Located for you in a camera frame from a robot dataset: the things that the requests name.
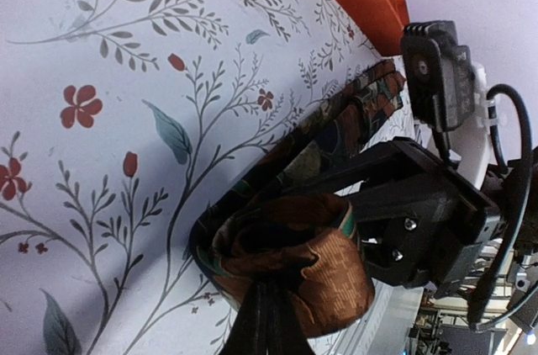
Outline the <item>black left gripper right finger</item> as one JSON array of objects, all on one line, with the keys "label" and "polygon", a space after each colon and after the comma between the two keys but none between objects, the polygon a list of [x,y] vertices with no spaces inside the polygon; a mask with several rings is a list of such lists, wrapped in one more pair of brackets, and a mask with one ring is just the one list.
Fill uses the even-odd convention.
[{"label": "black left gripper right finger", "polygon": [[267,287],[266,353],[269,355],[313,355],[298,320],[290,293],[270,281]]}]

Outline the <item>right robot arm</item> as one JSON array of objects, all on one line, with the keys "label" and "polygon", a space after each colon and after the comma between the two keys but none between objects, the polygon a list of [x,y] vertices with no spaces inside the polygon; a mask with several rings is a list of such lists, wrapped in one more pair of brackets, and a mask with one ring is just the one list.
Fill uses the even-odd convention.
[{"label": "right robot arm", "polygon": [[432,284],[436,298],[459,294],[470,329],[479,332],[488,328],[484,311],[524,221],[531,168],[526,152],[494,198],[414,140],[398,137],[303,181],[277,177],[263,196],[335,193],[358,184],[347,198],[368,272],[407,289]]}]

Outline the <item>green brown patterned tie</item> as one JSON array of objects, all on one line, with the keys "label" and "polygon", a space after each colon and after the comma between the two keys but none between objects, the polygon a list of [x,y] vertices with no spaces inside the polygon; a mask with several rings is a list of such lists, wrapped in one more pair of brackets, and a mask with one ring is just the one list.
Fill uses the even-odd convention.
[{"label": "green brown patterned tie", "polygon": [[405,80],[391,59],[325,100],[195,222],[189,246],[217,290],[237,304],[258,278],[278,276],[307,337],[348,327],[375,290],[352,206],[335,193],[287,188],[356,157],[402,107]]}]

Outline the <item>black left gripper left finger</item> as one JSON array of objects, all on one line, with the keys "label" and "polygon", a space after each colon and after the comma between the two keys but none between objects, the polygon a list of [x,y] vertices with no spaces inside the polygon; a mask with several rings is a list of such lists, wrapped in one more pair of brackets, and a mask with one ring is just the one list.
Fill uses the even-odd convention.
[{"label": "black left gripper left finger", "polygon": [[220,353],[263,354],[263,283],[249,287]]}]

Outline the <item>floral table mat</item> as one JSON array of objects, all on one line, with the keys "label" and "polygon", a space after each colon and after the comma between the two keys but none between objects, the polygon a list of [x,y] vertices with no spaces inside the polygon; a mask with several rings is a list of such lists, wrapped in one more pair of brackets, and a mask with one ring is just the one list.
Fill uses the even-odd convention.
[{"label": "floral table mat", "polygon": [[1,0],[1,351],[216,354],[191,227],[379,52],[336,0]]}]

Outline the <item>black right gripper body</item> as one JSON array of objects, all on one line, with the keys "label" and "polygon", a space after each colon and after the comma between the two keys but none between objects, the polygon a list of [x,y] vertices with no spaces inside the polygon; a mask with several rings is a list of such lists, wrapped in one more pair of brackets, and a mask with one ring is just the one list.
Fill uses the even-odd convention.
[{"label": "black right gripper body", "polygon": [[365,182],[356,204],[369,273],[407,289],[454,294],[500,220],[498,206],[409,138],[358,157]]}]

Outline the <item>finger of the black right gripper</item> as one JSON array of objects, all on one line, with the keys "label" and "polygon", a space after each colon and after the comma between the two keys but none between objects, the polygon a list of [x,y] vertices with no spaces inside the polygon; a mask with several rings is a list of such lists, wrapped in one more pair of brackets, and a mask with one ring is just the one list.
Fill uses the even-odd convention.
[{"label": "finger of the black right gripper", "polygon": [[403,153],[392,141],[377,143],[351,156],[331,156],[313,141],[277,171],[251,202],[289,195],[338,193],[359,183],[359,190],[348,195],[353,203],[385,203],[401,194],[403,163]]}]

